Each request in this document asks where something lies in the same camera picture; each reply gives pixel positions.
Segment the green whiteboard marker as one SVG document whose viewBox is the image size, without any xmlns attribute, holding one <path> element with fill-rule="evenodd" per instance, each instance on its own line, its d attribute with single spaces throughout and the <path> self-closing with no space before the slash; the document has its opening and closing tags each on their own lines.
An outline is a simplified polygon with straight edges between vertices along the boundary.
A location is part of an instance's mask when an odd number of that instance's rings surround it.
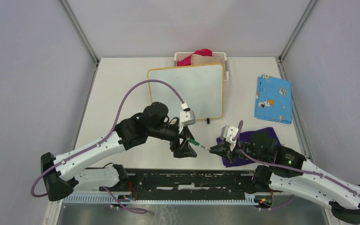
<svg viewBox="0 0 360 225">
<path fill-rule="evenodd" d="M 197 146 L 197 147 L 200 147 L 200 148 L 202 148 L 202 149 L 204 149 L 204 150 L 210 150 L 209 147 L 207 147 L 207 146 L 205 146 L 205 145 L 197 142 L 197 141 L 194 140 L 194 139 L 190 139 L 189 142 L 190 142 L 192 145 Z"/>
</svg>

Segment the yellow-framed whiteboard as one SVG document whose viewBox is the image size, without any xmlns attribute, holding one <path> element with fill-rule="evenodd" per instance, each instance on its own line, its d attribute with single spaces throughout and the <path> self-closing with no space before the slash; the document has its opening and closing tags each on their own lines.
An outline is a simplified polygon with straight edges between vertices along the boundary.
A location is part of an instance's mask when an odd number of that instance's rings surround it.
<svg viewBox="0 0 360 225">
<path fill-rule="evenodd" d="M 220 119 L 224 114 L 225 71 L 221 64 L 150 69 L 147 79 L 171 85 L 197 120 Z"/>
</svg>

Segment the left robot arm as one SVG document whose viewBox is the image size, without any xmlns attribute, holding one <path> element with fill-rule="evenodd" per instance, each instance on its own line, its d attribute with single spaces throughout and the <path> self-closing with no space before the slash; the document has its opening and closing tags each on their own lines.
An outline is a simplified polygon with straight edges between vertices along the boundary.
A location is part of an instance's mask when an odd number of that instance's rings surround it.
<svg viewBox="0 0 360 225">
<path fill-rule="evenodd" d="M 121 165 L 90 169 L 100 160 L 146 143 L 148 137 L 169 142 L 174 158 L 195 158 L 190 146 L 194 138 L 188 126 L 196 123 L 195 113 L 182 105 L 176 122 L 168 118 L 168 108 L 160 102 L 147 106 L 143 112 L 122 120 L 106 137 L 66 154 L 41 156 L 41 174 L 49 201 L 66 198 L 80 188 L 113 187 L 123 191 L 128 187 L 128 177 Z"/>
</svg>

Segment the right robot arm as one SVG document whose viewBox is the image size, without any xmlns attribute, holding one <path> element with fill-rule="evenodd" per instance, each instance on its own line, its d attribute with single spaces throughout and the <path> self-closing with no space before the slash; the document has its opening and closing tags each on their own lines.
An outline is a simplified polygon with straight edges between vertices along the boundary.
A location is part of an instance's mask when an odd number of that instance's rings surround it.
<svg viewBox="0 0 360 225">
<path fill-rule="evenodd" d="M 304 155 L 279 145 L 267 132 L 259 131 L 250 141 L 225 135 L 209 152 L 224 159 L 248 159 L 259 165 L 252 177 L 257 191 L 288 192 L 314 202 L 352 225 L 360 224 L 360 185 L 333 177 Z"/>
</svg>

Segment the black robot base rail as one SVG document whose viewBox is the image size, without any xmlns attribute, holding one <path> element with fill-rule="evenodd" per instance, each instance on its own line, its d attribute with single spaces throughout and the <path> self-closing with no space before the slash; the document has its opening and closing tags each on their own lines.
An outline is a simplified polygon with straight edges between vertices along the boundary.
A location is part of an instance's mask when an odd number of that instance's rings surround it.
<svg viewBox="0 0 360 225">
<path fill-rule="evenodd" d="M 244 200 L 246 194 L 269 193 L 252 182 L 253 172 L 127 168 L 128 178 L 109 190 L 135 191 L 137 200 Z"/>
</svg>

